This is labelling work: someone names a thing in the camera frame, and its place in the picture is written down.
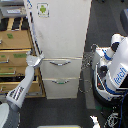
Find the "sticker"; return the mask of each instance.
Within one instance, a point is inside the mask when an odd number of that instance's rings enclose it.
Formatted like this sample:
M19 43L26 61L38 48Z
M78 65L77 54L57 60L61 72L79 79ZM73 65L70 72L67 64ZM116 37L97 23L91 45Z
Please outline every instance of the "sticker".
M13 39L13 35L11 33L7 34L9 39Z
M37 10L39 17L49 17L49 6L47 3L38 3Z
M13 69L13 68L8 68L9 70Z
M1 55L1 58L6 58L6 56L5 55Z
M27 55L25 53L13 54L14 58L26 58Z

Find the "cable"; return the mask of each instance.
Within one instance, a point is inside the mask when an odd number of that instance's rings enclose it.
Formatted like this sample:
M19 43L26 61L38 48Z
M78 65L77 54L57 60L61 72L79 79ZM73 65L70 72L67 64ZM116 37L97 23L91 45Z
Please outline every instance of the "cable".
M104 128L106 128L106 125L108 124L109 127L114 128L114 126L118 123L118 113L112 113L107 121L105 122Z
M87 91L82 91L80 86L78 87L79 91L85 94L85 93L88 93L92 89L92 83L89 80L84 80L84 81L89 82L91 84L89 90L87 90Z
M127 93L128 93L128 89L125 91L124 97L123 97L122 102L121 102L121 117L120 117L120 122L119 122L119 127L118 128L120 128L120 126L121 126L121 121L122 121L122 107L123 107L123 102L124 102L124 99L125 99L125 96L127 95Z

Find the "label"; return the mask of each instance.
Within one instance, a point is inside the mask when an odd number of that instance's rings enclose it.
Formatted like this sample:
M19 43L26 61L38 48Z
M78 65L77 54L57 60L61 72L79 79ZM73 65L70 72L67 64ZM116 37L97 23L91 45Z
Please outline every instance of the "label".
M13 69L13 68L8 68L9 70Z
M27 55L25 53L13 54L14 58L26 58Z
M6 56L5 55L1 55L1 58L6 58Z
M13 39L13 35L11 33L7 34L9 39Z
M117 87L119 87L122 84L127 75L127 72L128 71L120 64L113 77L113 81Z

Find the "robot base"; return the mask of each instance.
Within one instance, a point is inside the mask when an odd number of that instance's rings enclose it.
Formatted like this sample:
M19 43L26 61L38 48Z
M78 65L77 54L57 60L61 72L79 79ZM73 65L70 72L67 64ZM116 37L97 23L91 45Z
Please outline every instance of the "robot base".
M91 76L92 76L92 89L93 89L93 95L96 98L96 100L103 106L105 107L113 107L117 106L119 104L119 99L112 99L111 101L106 100L103 98L97 91L96 89L96 84L95 79L94 79L94 70L91 71Z

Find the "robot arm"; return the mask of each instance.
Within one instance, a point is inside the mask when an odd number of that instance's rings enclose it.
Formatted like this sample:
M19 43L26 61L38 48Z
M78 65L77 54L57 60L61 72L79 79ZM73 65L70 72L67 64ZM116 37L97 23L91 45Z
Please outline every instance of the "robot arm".
M18 111L18 109L22 107L26 93L28 92L34 79L34 69L40 66L43 59L43 53L39 57L35 57L32 55L27 56L28 67L25 70L25 78L15 89L9 91L6 97L13 110Z

